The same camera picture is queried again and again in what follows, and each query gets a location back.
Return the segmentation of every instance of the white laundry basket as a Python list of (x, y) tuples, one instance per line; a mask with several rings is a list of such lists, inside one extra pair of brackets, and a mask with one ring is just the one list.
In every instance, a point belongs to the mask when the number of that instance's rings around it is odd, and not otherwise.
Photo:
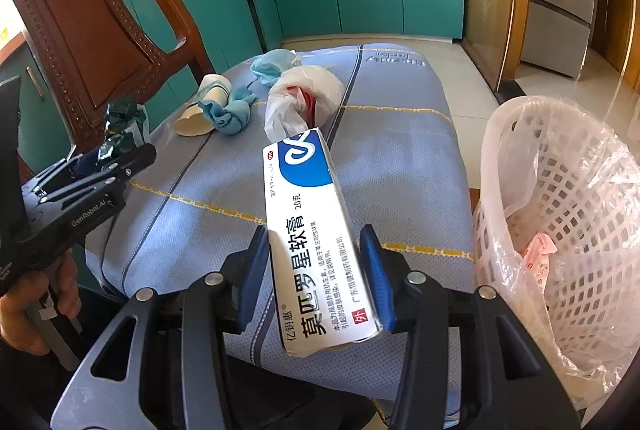
[[(575, 103), (509, 100), (484, 134), (474, 231), (478, 285), (503, 296), (576, 408), (609, 393), (640, 344), (640, 172), (626, 145)], [(537, 232), (558, 247), (544, 295), (517, 253)]]

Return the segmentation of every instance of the blue towel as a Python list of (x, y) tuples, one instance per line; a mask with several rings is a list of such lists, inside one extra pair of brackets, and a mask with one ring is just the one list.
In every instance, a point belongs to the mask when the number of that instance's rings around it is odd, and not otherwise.
[(202, 109), (204, 117), (207, 118), (213, 128), (232, 136), (240, 132), (251, 118), (250, 105), (255, 101), (256, 97), (249, 89), (245, 87), (236, 87), (229, 94), (229, 103), (227, 106), (220, 106), (218, 102), (213, 100), (203, 100), (198, 103)]
[(273, 87), (280, 75), (299, 65), (298, 55), (286, 49), (274, 49), (256, 58), (251, 64), (251, 72), (258, 76), (261, 84)]

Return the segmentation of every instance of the wooden chair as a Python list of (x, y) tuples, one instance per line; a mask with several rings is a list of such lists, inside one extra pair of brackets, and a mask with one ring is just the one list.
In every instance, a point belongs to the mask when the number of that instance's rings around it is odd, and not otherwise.
[(168, 53), (145, 35), (122, 0), (14, 0), (79, 152), (102, 142), (104, 109), (114, 98), (131, 94), (144, 103), (185, 65), (197, 82), (214, 72), (182, 0), (156, 2), (176, 37)]

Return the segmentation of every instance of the mattress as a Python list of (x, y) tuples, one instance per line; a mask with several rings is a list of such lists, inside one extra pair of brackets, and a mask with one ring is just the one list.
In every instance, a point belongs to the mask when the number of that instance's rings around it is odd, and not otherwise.
[[(380, 241), (443, 286), (473, 291), (468, 185), (442, 85), (425, 58), (403, 46), (364, 44), (300, 53), (345, 85), (342, 106), (322, 127), (356, 233), (372, 224)], [(154, 165), (127, 187), (127, 205), (86, 241), (99, 281), (127, 296), (166, 293), (220, 268), (265, 223), (262, 148), (268, 90), (249, 70), (225, 76), (258, 96), (236, 136), (173, 133), (178, 110), (152, 133)], [(406, 336), (383, 333), (340, 351), (285, 355), (268, 266), (254, 319), (226, 350), (270, 371), (325, 387), (394, 400)], [(447, 412), (460, 402), (460, 348), (451, 330)]]

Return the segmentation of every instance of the human hand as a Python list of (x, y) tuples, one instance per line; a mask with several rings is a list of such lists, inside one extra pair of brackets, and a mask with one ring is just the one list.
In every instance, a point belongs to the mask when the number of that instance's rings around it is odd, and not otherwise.
[[(71, 250), (63, 256), (56, 273), (60, 293), (58, 312), (70, 320), (78, 316), (82, 302), (78, 293), (78, 268), (71, 257)], [(22, 275), (11, 289), (0, 297), (0, 336), (10, 346), (35, 356), (44, 356), (49, 346), (43, 341), (24, 313), (30, 302), (38, 300), (49, 288), (49, 279), (42, 271), (30, 271)]]

